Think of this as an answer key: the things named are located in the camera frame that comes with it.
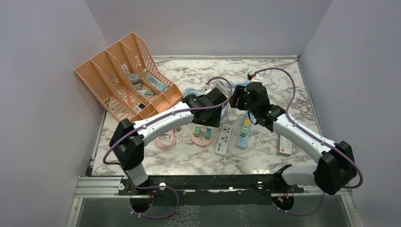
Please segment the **yellow plug adapter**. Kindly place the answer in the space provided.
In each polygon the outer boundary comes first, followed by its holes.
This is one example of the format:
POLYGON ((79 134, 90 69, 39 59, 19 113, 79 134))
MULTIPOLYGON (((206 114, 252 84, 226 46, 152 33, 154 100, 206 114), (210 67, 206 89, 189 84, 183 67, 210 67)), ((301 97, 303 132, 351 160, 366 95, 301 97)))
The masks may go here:
POLYGON ((250 123, 251 123, 251 120, 250 120, 248 117, 246 117, 246 118, 244 119, 244 126, 249 127, 250 123))

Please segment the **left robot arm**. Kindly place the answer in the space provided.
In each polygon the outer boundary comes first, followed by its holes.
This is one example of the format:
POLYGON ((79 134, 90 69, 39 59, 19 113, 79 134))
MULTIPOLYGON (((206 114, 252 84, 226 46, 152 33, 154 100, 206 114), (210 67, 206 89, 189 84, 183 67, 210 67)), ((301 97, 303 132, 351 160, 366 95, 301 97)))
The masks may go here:
POLYGON ((110 140, 110 150, 117 157, 122 170, 131 179, 131 188, 137 194, 148 190, 148 174, 145 171, 144 148, 157 137, 190 123, 218 127, 221 111, 228 102, 218 88, 205 95, 186 96, 170 109, 150 118, 119 122, 110 140))

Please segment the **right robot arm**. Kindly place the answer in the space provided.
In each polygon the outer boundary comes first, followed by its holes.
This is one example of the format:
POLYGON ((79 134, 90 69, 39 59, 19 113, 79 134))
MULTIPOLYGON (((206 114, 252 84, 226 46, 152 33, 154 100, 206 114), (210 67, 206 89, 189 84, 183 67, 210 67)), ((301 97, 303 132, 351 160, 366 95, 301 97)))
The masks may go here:
POLYGON ((334 195, 357 176, 352 148, 347 142, 336 143, 303 127, 286 110, 270 103, 262 83, 237 85, 229 102, 232 108, 252 114, 255 124, 290 140, 315 162, 287 166, 275 172, 273 187, 276 191, 285 192, 292 185, 309 185, 334 195))

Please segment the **green plug adapter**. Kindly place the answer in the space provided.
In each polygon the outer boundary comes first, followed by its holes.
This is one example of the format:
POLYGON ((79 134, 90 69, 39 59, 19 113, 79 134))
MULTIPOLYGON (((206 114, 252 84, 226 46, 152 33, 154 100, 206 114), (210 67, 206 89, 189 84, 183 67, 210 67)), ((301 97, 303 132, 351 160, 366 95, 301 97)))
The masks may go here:
POLYGON ((241 129, 240 136, 241 137, 246 137, 246 135, 248 134, 248 131, 249 131, 249 126, 243 125, 242 129, 241 129))
POLYGON ((198 138, 200 135, 201 135, 201 127, 199 125, 196 125, 193 130, 193 136, 198 138))

